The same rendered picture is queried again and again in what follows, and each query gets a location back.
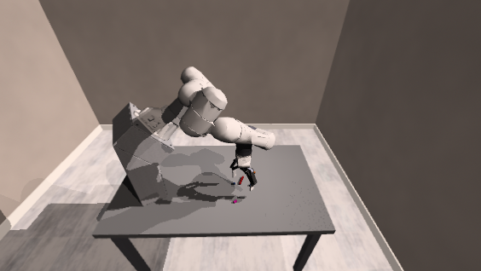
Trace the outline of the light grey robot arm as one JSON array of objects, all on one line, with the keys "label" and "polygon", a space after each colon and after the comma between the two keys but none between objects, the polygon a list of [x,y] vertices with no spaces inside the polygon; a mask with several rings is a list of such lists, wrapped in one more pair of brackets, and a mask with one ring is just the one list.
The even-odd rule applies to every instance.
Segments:
[{"label": "light grey robot arm", "polygon": [[185,68],[181,80],[183,86],[178,97],[169,106],[147,107],[133,113],[154,136],[168,141],[180,127],[191,137],[211,134],[219,141],[235,143],[239,168],[250,167],[252,145],[264,150],[274,146],[275,136],[271,132],[247,126],[234,118],[217,118],[226,107],[227,99],[200,71],[194,67]]}]

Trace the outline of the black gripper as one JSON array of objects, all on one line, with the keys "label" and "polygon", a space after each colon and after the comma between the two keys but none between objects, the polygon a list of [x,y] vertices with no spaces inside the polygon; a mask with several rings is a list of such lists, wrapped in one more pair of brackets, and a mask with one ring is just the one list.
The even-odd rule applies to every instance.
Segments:
[{"label": "black gripper", "polygon": [[[234,165],[237,163],[237,160],[234,159],[232,165],[230,166],[230,168],[232,168],[232,177],[234,178],[236,176],[236,169],[238,169],[238,165],[236,165],[234,167]],[[257,180],[256,180],[256,177],[254,175],[254,172],[253,172],[253,169],[250,169],[249,167],[247,168],[240,168],[241,170],[244,171],[244,173],[246,174],[247,178],[249,179],[250,181],[250,191],[253,190],[253,187],[254,185],[257,183]]]}]

